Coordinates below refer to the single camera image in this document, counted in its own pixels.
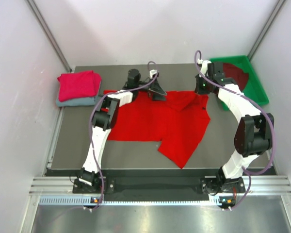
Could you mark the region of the bright red t-shirt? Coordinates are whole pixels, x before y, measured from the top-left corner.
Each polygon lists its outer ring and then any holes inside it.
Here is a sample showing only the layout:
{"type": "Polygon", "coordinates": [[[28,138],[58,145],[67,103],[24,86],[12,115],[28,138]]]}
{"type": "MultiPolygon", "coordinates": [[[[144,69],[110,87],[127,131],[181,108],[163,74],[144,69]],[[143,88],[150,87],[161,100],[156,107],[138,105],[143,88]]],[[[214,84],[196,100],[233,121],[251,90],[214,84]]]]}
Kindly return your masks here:
{"type": "Polygon", "coordinates": [[[169,91],[165,101],[154,101],[139,92],[135,101],[119,108],[108,140],[160,142],[158,151],[184,168],[210,122],[207,95],[169,91]]]}

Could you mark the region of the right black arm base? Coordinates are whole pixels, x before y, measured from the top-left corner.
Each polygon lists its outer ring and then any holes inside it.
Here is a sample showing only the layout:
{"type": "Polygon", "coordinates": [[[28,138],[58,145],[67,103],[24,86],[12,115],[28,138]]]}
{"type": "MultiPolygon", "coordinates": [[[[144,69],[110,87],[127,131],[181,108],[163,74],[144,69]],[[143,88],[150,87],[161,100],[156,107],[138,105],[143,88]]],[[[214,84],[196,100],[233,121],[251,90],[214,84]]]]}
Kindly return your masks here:
{"type": "Polygon", "coordinates": [[[219,193],[245,193],[246,189],[242,177],[220,180],[218,177],[203,177],[200,179],[202,192],[211,196],[219,193]]]}

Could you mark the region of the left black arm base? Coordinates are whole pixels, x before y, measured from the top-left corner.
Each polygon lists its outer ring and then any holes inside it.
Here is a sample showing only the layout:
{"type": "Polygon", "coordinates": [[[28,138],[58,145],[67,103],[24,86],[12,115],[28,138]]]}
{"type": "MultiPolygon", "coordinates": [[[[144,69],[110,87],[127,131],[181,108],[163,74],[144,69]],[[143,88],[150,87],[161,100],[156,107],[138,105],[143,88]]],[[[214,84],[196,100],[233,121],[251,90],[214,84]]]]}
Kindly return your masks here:
{"type": "MultiPolygon", "coordinates": [[[[103,194],[113,193],[115,188],[115,179],[104,178],[103,194]]],[[[90,184],[81,178],[76,178],[73,183],[72,193],[74,194],[99,194],[102,191],[102,182],[98,178],[97,183],[90,184]]]]}

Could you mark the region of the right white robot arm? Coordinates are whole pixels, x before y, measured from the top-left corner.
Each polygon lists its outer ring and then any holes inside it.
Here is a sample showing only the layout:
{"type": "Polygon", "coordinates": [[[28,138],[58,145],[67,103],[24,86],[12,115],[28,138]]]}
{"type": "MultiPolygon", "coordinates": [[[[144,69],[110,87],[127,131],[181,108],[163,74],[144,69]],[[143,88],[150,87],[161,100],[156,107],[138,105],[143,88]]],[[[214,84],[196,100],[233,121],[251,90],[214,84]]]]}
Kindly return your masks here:
{"type": "Polygon", "coordinates": [[[236,81],[226,77],[222,63],[198,59],[195,93],[214,93],[232,112],[238,127],[234,136],[235,150],[219,168],[215,183],[218,192],[231,192],[241,187],[244,169],[272,148],[274,117],[262,112],[244,97],[236,81]]]}

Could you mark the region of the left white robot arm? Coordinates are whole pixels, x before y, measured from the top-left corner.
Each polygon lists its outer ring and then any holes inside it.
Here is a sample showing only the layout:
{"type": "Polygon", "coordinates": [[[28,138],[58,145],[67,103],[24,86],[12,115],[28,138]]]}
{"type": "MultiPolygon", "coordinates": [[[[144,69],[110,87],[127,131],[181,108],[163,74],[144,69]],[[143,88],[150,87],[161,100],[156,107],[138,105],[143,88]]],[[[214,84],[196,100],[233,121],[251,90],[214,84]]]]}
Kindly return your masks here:
{"type": "Polygon", "coordinates": [[[153,100],[166,100],[167,93],[159,85],[158,76],[159,72],[152,69],[149,70],[148,79],[141,81],[139,70],[130,69],[121,90],[100,97],[91,113],[89,151],[75,180],[75,187],[85,188],[92,193],[103,189],[101,159],[107,138],[116,124],[119,108],[135,101],[140,91],[149,93],[153,100]]]}

